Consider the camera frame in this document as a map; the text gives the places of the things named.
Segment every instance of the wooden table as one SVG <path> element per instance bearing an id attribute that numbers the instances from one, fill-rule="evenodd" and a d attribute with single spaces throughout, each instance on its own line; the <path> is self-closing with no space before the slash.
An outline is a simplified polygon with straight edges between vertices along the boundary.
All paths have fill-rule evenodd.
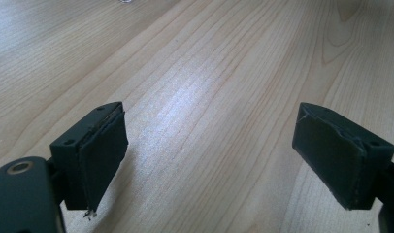
<path id="1" fill-rule="evenodd" d="M 310 102 L 394 144 L 394 1 L 0 0 L 0 166 L 113 101 L 130 146 L 70 233 L 378 232 L 291 140 Z"/>

